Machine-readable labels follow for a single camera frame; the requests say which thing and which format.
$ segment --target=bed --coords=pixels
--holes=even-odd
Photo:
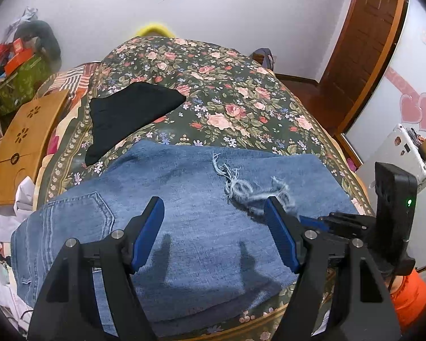
[[[55,131],[57,151],[43,160],[34,208],[100,175],[114,159],[145,139],[279,155],[313,153],[350,196],[357,211],[372,214],[364,189],[337,143],[271,71],[236,50],[181,38],[136,37],[114,49],[101,63],[91,64],[87,74],[85,91],[71,102]],[[50,78],[52,86],[62,83],[66,79],[63,75]],[[93,142],[90,99],[111,96],[136,81],[175,88],[186,96],[186,102],[119,142],[96,164],[86,166],[85,152]],[[46,94],[51,83],[39,95]],[[332,278],[330,272],[325,300]],[[293,288],[294,284],[256,308],[243,309],[233,319],[167,339],[266,341],[274,333]]]

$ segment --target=folded black garment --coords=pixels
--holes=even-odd
[[[133,132],[176,109],[184,97],[177,90],[147,82],[134,82],[104,99],[90,100],[93,144],[85,155],[92,165]]]

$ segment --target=silver bolt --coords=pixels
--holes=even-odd
[[[359,238],[354,238],[352,240],[352,245],[355,246],[355,247],[362,247],[363,241],[361,241]]]
[[[112,232],[112,238],[115,238],[116,240],[119,238],[122,238],[125,233],[122,230],[115,230]]]
[[[313,240],[313,239],[317,238],[317,232],[316,232],[316,231],[313,231],[313,230],[307,230],[307,231],[304,233],[304,236],[305,236],[307,239]]]
[[[67,247],[73,247],[73,246],[75,246],[75,245],[76,245],[76,243],[77,243],[77,241],[76,241],[76,239],[75,239],[75,238],[68,238],[68,239],[66,240],[66,242],[65,242],[65,245],[66,245]]]

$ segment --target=folded denim jeans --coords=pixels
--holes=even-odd
[[[356,213],[314,155],[139,141],[100,176],[57,196],[14,232],[18,295],[34,306],[66,239],[101,240],[140,215],[152,196],[164,201],[165,218],[148,262],[132,282],[158,336],[225,321],[294,282],[264,220],[229,201],[213,154],[254,186],[270,188],[272,177],[287,183],[300,215]],[[103,327],[113,333],[101,272],[93,276]]]

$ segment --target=door panel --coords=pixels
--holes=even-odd
[[[341,46],[321,80],[321,92],[353,106],[382,53],[398,0],[356,0]]]

